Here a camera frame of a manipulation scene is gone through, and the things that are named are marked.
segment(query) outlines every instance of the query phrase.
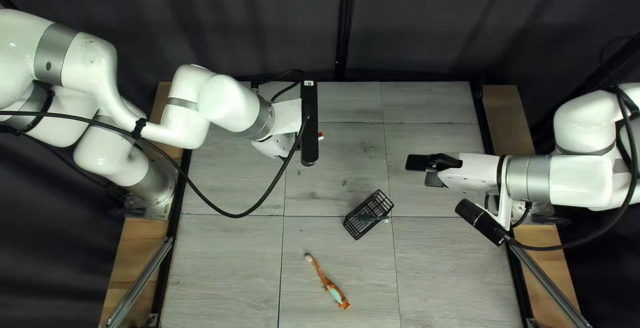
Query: dark backdrop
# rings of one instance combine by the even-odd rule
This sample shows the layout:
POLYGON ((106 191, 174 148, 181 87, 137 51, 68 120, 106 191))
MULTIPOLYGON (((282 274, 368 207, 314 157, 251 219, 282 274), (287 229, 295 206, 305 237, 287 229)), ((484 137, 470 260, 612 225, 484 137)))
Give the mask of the dark backdrop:
MULTIPOLYGON (((11 1, 112 42, 120 92, 147 112, 157 82, 184 63, 236 77, 302 68, 332 78, 339 0, 11 1)), ((640 30, 638 1, 355 0, 346 78, 517 84, 532 125, 596 69, 604 42, 640 30)), ((25 253, 3 259, 0 282, 14 287, 6 296, 23 299, 0 305, 11 312, 2 316, 12 326, 46 317, 56 325, 62 313, 43 309, 48 302, 84 317, 78 327, 97 321, 120 224, 113 204, 30 142, 1 136, 0 149, 2 253, 25 253), (35 263, 38 278, 24 273, 35 263)))

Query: table surface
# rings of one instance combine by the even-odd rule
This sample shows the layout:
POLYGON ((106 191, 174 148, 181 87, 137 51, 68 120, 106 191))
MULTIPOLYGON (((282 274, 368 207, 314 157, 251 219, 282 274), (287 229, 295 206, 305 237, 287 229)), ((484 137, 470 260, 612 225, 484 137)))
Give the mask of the table surface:
MULTIPOLYGON (((152 120, 159 119, 156 112, 163 109, 169 86, 159 86, 160 99, 156 97, 152 120)), ((260 93, 270 98, 280 86, 271 83, 261 87, 260 93)), ((492 112, 516 116, 493 124, 498 149, 495 136, 500 134, 495 127, 508 121, 508 129, 522 128, 518 109, 522 118, 524 113, 514 89, 497 86, 485 94, 490 124, 498 121, 492 112)), ((349 308, 348 326, 366 325, 375 318, 384 326, 402 322, 407 327, 461 327, 471 324, 468 318, 472 316, 480 317, 474 327, 517 326, 519 316, 504 253, 484 244, 475 231, 460 224, 452 211, 459 196, 447 192, 416 194, 418 189, 428 188, 420 178, 403 170, 409 152, 455 151, 452 149, 460 150, 460 146, 466 152, 481 152, 475 113, 468 111, 473 112, 473 105, 466 83, 321 83, 320 128, 328 136, 328 141, 321 143, 321 159, 337 160, 337 164, 310 170, 290 167, 288 179, 285 177, 275 190, 275 199, 267 201, 256 217, 240 220, 244 224, 212 215, 193 199, 193 192, 188 192, 179 233, 179 242, 184 243, 179 243, 173 260, 163 327, 184 326, 185 322, 206 326, 212 320, 226 322, 226 326, 245 326, 249 321, 262 326, 276 322, 278 316, 283 326, 301 326, 305 318, 313 320, 315 316, 322 317, 320 326, 344 323, 345 312, 336 311, 328 296, 318 290, 313 269, 301 264, 303 250, 314 250, 316 259, 332 272, 331 278, 352 304, 360 306, 349 308), (353 242, 344 234, 339 216, 375 187, 382 188, 396 203, 394 218, 391 224, 380 224, 361 241, 353 242), (494 311, 496 304, 500 304, 498 316, 482 314, 482 310, 494 311)), ((528 129, 522 137, 527 136, 528 129)), ((524 143, 502 140, 505 149, 513 150, 514 144, 521 149, 527 146, 526 139, 524 143)), ((181 150, 172 149, 172 155, 181 154, 181 150)), ((265 179, 279 166, 252 152, 245 139, 212 127, 205 145, 194 152, 191 176, 223 206, 239 210, 254 200, 251 194, 264 190, 265 179), (234 156, 244 157, 239 170, 234 167, 239 161, 229 159, 234 156)), ((530 227, 522 227, 516 234, 525 242, 546 245, 557 239, 553 228, 530 234, 530 227), (529 240, 531 237, 541 240, 529 240)), ((165 232, 166 222, 127 220, 103 319, 161 245, 165 232)), ((564 257, 534 258, 575 302, 564 257)), ((532 277, 525 274, 525 279, 536 319, 546 327, 568 326, 561 314, 558 318, 546 294, 537 294, 532 288, 537 284, 532 277)), ((130 322, 141 322, 148 316, 154 285, 154 280, 148 284, 130 322)), ((309 324, 318 326, 317 321, 309 324)))

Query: black curtain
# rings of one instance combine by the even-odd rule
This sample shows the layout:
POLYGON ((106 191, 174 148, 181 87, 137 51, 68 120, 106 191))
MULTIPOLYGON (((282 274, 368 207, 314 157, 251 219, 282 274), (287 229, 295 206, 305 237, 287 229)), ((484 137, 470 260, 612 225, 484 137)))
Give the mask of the black curtain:
POLYGON ((96 327, 122 230, 116 205, 26 137, 0 134, 0 157, 0 327, 96 327))

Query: wooden board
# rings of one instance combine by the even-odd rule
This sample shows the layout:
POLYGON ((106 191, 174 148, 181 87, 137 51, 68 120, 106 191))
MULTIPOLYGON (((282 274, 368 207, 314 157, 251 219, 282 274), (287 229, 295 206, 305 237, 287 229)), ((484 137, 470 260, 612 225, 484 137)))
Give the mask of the wooden board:
POLYGON ((515 85, 484 86, 483 102, 495 154, 529 155, 536 152, 515 85))
MULTIPOLYGON (((528 155, 535 153, 516 86, 485 86, 483 102, 495 154, 528 155)), ((545 247, 560 243, 556 226, 523 225, 515 229, 515 235, 516 239, 527 245, 545 247)), ((569 267, 567 267, 564 258, 564 251, 529 252, 529 254, 569 301, 576 308, 579 308, 569 267)), ((536 322, 545 328, 572 327, 573 325, 566 319, 560 308, 542 290, 540 284, 526 269, 524 269, 524 278, 536 322)))
MULTIPOLYGON (((107 296, 102 307, 100 325, 116 307, 120 299, 142 272, 149 259, 163 244, 167 221, 127 218, 122 228, 120 244, 109 280, 107 296)), ((156 291, 157 271, 149 279, 144 291, 129 311, 123 327, 146 323, 151 312, 151 303, 156 291)))
MULTIPOLYGON (((550 245, 560 244, 560 237, 558 236, 556 226, 523 225, 515 229, 515 235, 518 241, 526 245, 548 247, 550 245)), ((578 299, 573 290, 573 282, 569 268, 564 259, 564 251, 529 251, 529 255, 542 267, 560 291, 571 301, 573 306, 580 309, 580 307, 578 307, 578 299)), ((523 268, 523 273, 524 280, 527 283, 533 317, 535 317, 536 322, 545 328, 573 328, 573 324, 562 311, 560 311, 560 308, 556 306, 551 298, 549 298, 547 292, 542 289, 542 286, 540 286, 536 278, 526 268, 523 268)))

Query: black pole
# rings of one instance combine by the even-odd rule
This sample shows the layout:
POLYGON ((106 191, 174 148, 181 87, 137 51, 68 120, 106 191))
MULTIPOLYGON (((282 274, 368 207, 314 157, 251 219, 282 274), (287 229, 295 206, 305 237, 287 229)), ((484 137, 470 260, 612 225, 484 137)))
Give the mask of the black pole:
MULTIPOLYGON (((627 44, 624 44, 606 61, 614 77, 624 77, 629 74, 640 61, 640 34, 636 34, 627 44)), ((531 128, 531 137, 538 153, 550 153, 556 148, 554 138, 554 115, 561 105, 578 96, 598 90, 607 84, 607 71, 599 66, 591 75, 584 79, 580 85, 569 93, 560 103, 549 109, 531 128)))
POLYGON ((347 70, 349 54, 349 37, 351 36, 351 21, 353 20, 353 4, 355 0, 340 0, 338 10, 338 34, 335 44, 336 79, 344 78, 347 70))
MULTIPOLYGON (((185 149, 182 152, 182 160, 180 161, 180 168, 185 174, 189 173, 189 167, 191 166, 191 152, 192 150, 185 149)), ((175 186, 175 193, 173 198, 173 205, 169 212, 169 224, 167 226, 166 236, 173 238, 173 246, 175 247, 176 235, 178 233, 178 223, 180 220, 180 213, 182 212, 182 201, 184 200, 184 191, 186 189, 187 182, 178 176, 178 181, 175 186)), ((151 305, 151 313, 160 314, 164 307, 164 298, 166 296, 166 289, 169 284, 169 273, 171 270, 171 261, 173 258, 174 249, 167 253, 164 257, 164 261, 158 268, 158 276, 156 279, 156 292, 154 294, 154 300, 151 305)))

